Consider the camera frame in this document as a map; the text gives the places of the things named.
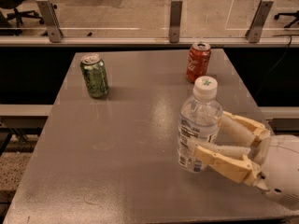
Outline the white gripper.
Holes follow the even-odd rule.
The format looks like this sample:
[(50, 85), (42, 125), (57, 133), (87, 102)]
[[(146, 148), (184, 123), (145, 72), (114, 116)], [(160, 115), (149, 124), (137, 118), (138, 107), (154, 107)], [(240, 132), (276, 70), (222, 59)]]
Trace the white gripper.
[[(227, 111), (222, 113), (221, 129), (237, 146), (218, 146), (190, 138), (187, 145), (193, 156), (236, 183), (256, 185), (268, 200), (298, 210), (299, 138), (270, 136), (261, 122)], [(258, 152), (252, 161), (249, 147), (257, 146)]]

